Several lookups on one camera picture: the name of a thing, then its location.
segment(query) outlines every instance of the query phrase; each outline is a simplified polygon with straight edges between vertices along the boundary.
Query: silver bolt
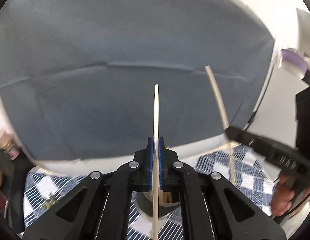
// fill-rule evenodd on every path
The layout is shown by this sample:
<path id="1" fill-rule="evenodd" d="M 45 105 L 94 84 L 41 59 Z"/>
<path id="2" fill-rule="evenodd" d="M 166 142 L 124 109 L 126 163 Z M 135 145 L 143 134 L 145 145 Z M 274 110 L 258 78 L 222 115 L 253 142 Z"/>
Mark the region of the silver bolt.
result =
<path id="1" fill-rule="evenodd" d="M 94 171 L 91 173 L 91 179 L 99 179 L 101 174 L 98 171 Z"/>
<path id="2" fill-rule="evenodd" d="M 175 168 L 178 168 L 178 169 L 184 166 L 182 162 L 174 162 L 173 165 Z"/>
<path id="3" fill-rule="evenodd" d="M 132 168 L 132 169 L 134 169 L 134 168 L 137 168 L 138 166 L 139 166 L 139 163 L 138 162 L 130 162 L 129 163 L 129 166 Z"/>
<path id="4" fill-rule="evenodd" d="M 218 173 L 218 172 L 213 172 L 213 173 L 211 174 L 211 177 L 212 177 L 213 179 L 220 179 L 220 178 L 221 178 L 221 174 Z"/>

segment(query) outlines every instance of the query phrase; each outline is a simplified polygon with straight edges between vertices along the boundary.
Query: gray cushion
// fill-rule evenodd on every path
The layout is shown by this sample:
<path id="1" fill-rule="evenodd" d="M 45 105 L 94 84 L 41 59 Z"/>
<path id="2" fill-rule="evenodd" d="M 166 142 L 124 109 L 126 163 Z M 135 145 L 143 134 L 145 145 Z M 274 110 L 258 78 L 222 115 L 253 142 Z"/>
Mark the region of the gray cushion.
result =
<path id="1" fill-rule="evenodd" d="M 238 0 L 8 0 L 0 12 L 0 95 L 38 160 L 133 154 L 153 130 L 176 146 L 223 132 L 204 71 L 243 127 L 274 40 Z"/>

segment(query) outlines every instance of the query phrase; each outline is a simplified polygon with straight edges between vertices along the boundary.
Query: purple lid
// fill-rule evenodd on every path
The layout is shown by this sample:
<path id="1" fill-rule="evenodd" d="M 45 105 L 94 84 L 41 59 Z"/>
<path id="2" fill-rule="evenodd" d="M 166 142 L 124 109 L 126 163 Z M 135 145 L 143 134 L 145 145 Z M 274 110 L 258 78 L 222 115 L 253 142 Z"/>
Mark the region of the purple lid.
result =
<path id="1" fill-rule="evenodd" d="M 292 51 L 289 51 L 287 49 L 282 49 L 281 52 L 282 52 L 282 58 L 284 60 L 288 60 L 288 61 L 292 62 L 297 67 L 299 67 L 301 69 L 301 71 L 306 73 L 306 71 L 308 69 L 308 63 L 300 55 L 298 55 Z"/>

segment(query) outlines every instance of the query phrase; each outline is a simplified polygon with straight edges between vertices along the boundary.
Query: black mechanical arm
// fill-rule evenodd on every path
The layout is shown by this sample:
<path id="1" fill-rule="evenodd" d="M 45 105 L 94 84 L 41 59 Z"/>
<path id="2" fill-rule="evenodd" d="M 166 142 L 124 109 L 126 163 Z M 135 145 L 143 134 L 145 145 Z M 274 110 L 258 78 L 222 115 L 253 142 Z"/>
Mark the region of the black mechanical arm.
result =
<path id="1" fill-rule="evenodd" d="M 220 173 L 197 173 L 162 151 L 163 191 L 178 192 L 185 240 L 284 240 L 285 232 Z M 125 240 L 133 191 L 148 192 L 153 139 L 132 162 L 103 175 L 92 172 L 31 224 L 24 240 Z"/>

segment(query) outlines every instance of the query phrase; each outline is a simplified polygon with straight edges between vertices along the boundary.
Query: human hand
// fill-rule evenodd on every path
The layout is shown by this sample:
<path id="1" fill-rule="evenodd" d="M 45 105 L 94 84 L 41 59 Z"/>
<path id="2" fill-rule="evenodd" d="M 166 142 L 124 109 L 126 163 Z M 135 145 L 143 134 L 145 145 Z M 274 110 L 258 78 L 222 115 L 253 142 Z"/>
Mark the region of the human hand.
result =
<path id="1" fill-rule="evenodd" d="M 285 185 L 285 182 L 290 177 L 283 174 L 282 172 L 279 174 L 279 182 L 276 186 L 275 193 L 273 195 L 273 198 L 270 202 L 270 207 L 272 210 L 272 215 L 279 217 L 283 215 L 286 211 L 290 210 L 292 206 L 291 200 L 293 199 L 295 192 L 292 191 L 287 185 Z M 307 188 L 304 191 L 304 198 L 308 196 L 310 193 L 310 187 Z M 296 212 L 299 212 L 302 209 L 303 205 L 296 210 Z"/>

